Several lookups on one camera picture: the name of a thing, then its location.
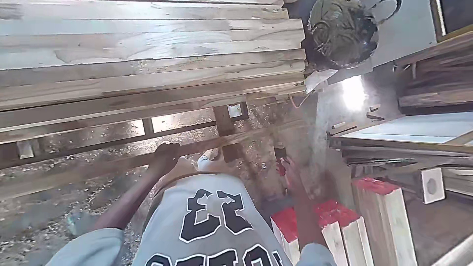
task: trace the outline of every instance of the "hand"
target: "hand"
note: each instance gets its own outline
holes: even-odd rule
[[[299,166],[290,157],[281,158],[281,165],[286,169],[284,177],[289,191],[297,192],[300,189],[304,190],[300,179]]]
[[[153,161],[149,164],[149,170],[161,178],[169,173],[179,160],[177,150],[178,143],[162,143],[154,152]]]

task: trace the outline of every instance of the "foot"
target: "foot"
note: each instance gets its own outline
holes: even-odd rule
[[[215,149],[212,149],[212,150],[206,150],[202,156],[207,156],[207,158],[209,158],[209,160],[212,161],[219,155],[219,151],[220,151],[219,148],[215,148]]]

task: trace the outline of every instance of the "red paint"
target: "red paint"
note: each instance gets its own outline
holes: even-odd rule
[[[380,194],[380,195],[387,195],[395,191],[396,189],[400,188],[399,186],[396,186],[387,182],[379,181],[379,180],[369,178],[369,177],[364,177],[362,179],[355,180],[353,182],[353,185],[365,190],[373,191],[374,193]]]
[[[321,228],[334,222],[338,222],[340,227],[345,227],[359,218],[356,212],[334,200],[315,205],[314,212],[320,217],[319,226]],[[298,238],[294,208],[287,208],[271,217],[288,243]]]
[[[288,243],[296,240],[297,235],[297,222],[296,213],[294,208],[287,208],[280,212],[271,215],[272,220],[276,223],[284,238]]]

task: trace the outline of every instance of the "shirt sleeve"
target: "shirt sleeve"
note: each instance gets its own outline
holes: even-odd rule
[[[337,266],[328,248],[317,244],[307,244],[300,253],[296,266]]]
[[[111,266],[123,243],[123,231],[104,228],[84,234],[61,248],[46,266]]]

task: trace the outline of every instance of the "person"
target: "person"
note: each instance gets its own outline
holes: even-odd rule
[[[177,143],[161,144],[143,177],[98,218],[94,230],[69,242],[47,265],[114,265],[123,230],[156,185],[132,265],[290,266],[243,182],[228,174],[224,161],[212,160],[215,151],[199,158],[197,171],[177,157],[178,148]],[[281,163],[295,200],[302,250],[297,266],[336,266],[296,164],[290,158]]]

